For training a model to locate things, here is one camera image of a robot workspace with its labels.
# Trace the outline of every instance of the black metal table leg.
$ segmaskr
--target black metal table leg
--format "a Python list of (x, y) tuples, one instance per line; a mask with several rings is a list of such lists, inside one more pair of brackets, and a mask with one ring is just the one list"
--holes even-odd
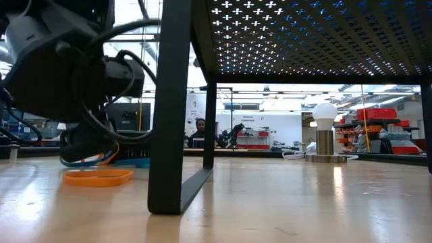
[(215, 160), (216, 82), (209, 80), (205, 108), (205, 147), (203, 167), (212, 169)]
[(423, 123), (425, 125), (426, 152), (429, 173), (432, 173), (432, 86), (430, 82), (420, 85), (421, 103), (423, 106)]
[(180, 214), (191, 0), (165, 0), (157, 67), (148, 209)]

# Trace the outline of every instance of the person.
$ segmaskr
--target person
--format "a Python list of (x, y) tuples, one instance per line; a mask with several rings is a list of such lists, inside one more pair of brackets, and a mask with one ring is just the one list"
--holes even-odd
[(205, 120), (203, 118), (198, 118), (195, 121), (195, 126), (196, 126), (197, 131), (189, 137), (189, 142), (188, 142), (189, 148), (193, 148), (194, 138), (204, 138), (204, 135), (205, 135)]

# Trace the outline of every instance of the black cable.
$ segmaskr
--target black cable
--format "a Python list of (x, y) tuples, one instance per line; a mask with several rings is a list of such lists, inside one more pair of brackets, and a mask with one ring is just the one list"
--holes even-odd
[(108, 11), (105, 19), (105, 30), (109, 30), (113, 24), (114, 0), (108, 0)]
[(10, 133), (5, 128), (0, 127), (0, 132), (2, 134), (4, 134), (5, 136), (7, 136), (8, 138), (10, 138), (11, 140), (16, 141), (16, 142), (18, 142), (20, 144), (36, 144), (36, 143), (38, 143), (38, 142), (40, 142), (42, 140), (42, 134), (41, 134), (41, 132), (39, 132), (39, 130), (37, 128), (35, 128), (32, 124), (28, 123), (27, 121), (25, 121), (22, 118), (20, 118), (17, 115), (15, 115), (14, 111), (12, 110), (12, 106), (10, 105), (10, 102), (6, 103), (6, 109), (7, 109), (7, 112), (10, 114), (10, 116), (12, 116), (17, 121), (21, 122), (22, 124), (28, 126), (31, 130), (33, 130), (33, 132), (35, 132), (36, 135), (38, 136), (38, 139), (34, 140), (34, 141), (24, 140), (24, 139), (18, 138), (17, 136), (13, 135), (12, 133)]
[(85, 73), (87, 68), (83, 66), (85, 63), (88, 63), (88, 58), (87, 56), (85, 56), (85, 54), (82, 53), (80, 61), (77, 63), (77, 65), (74, 66), (71, 83), (74, 101), (76, 103), (77, 110), (83, 117), (83, 119), (97, 132), (110, 137), (110, 139), (117, 140), (120, 143), (136, 144), (145, 142), (147, 138), (151, 135), (150, 132), (137, 137), (129, 137), (118, 134), (117, 132), (110, 130), (105, 124), (99, 121), (91, 111), (88, 110), (81, 93), (81, 81), (83, 80), (82, 77), (84, 76), (83, 74)]
[[(81, 81), (83, 80), (83, 76), (87, 68), (84, 65), (86, 65), (86, 63), (90, 63), (90, 59), (88, 55), (92, 54), (93, 51), (98, 51), (104, 42), (110, 40), (111, 38), (117, 36), (118, 34), (122, 34), (124, 32), (134, 30), (140, 27), (147, 27), (153, 25), (157, 26), (160, 23), (161, 23), (160, 20), (139, 20), (121, 26), (116, 26), (115, 28), (112, 28), (111, 30), (106, 31), (98, 35), (97, 37), (93, 38), (87, 45), (86, 51), (84, 53), (81, 53), (79, 50), (76, 49), (76, 51), (78, 51), (80, 54), (80, 60), (74, 66), (71, 85), (72, 85), (72, 94), (77, 106), (77, 110), (80, 113), (80, 115), (83, 117), (83, 119), (91, 127), (93, 127), (97, 132), (110, 137), (110, 139), (117, 140), (118, 142), (121, 143), (130, 143), (130, 144), (142, 143), (147, 141), (147, 139), (151, 135), (151, 132), (136, 137), (129, 137), (129, 136), (118, 134), (117, 132), (109, 129), (105, 124), (99, 121), (97, 117), (90, 110), (88, 110), (87, 106), (84, 103), (84, 99), (82, 98), (82, 93), (81, 93)], [(153, 77), (155, 78), (155, 75), (152, 73), (152, 71), (150, 71), (148, 74), (152, 77), (152, 79)]]
[(147, 9), (144, 6), (144, 1), (138, 0), (138, 5), (140, 6), (140, 10), (142, 13), (142, 18), (148, 20), (150, 18), (149, 13), (147, 13)]
[(130, 56), (134, 61), (136, 61), (140, 66), (146, 71), (146, 73), (153, 80), (153, 83), (156, 84), (156, 75), (151, 71), (151, 69), (137, 56), (135, 53), (128, 50), (120, 50), (116, 57), (124, 58), (125, 55)]
[(129, 70), (132, 72), (132, 78), (130, 79), (129, 84), (126, 86), (126, 88), (123, 89), (123, 91), (121, 91), (119, 93), (119, 95), (117, 95), (113, 100), (109, 101), (108, 105), (118, 101), (120, 98), (122, 98), (124, 95), (126, 95), (135, 83), (135, 72), (134, 72), (134, 69), (132, 68), (132, 66), (124, 58), (115, 58), (115, 60), (126, 65), (129, 68)]
[(147, 27), (147, 26), (158, 26), (161, 24), (160, 20), (137, 20), (127, 24), (122, 24), (116, 26), (108, 31), (105, 31), (93, 38), (87, 45), (85, 53), (92, 53), (93, 51), (98, 51), (103, 43), (111, 40), (119, 34), (123, 34), (127, 31), (135, 30), (137, 28)]

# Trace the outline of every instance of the metal cylinder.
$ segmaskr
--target metal cylinder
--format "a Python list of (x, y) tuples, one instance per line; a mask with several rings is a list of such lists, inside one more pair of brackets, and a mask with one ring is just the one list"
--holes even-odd
[(10, 24), (5, 31), (6, 46), (15, 62), (21, 52), (31, 44), (49, 36), (47, 28), (30, 16), (9, 16)]
[(334, 154), (333, 131), (317, 131), (317, 154)]

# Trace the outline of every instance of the computer monitor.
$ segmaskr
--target computer monitor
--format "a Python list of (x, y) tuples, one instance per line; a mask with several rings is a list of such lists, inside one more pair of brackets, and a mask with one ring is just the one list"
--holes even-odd
[(115, 121), (117, 130), (150, 130), (150, 103), (141, 104), (141, 129), (139, 129), (140, 105), (138, 103), (114, 103), (108, 107), (108, 116)]

